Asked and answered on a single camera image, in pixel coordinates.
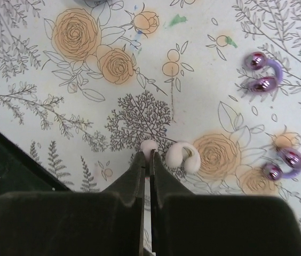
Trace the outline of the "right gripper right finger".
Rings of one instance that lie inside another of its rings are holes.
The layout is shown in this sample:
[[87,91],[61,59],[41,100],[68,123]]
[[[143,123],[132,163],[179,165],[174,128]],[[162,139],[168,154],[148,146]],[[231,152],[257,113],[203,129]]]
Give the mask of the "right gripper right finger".
[[290,206],[273,196],[196,195],[149,159],[156,255],[301,255]]

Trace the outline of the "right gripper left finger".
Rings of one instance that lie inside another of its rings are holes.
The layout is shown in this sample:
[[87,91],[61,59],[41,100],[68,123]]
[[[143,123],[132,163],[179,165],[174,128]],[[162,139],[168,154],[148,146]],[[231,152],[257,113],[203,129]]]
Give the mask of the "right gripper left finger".
[[0,196],[0,255],[143,255],[146,161],[99,193]]

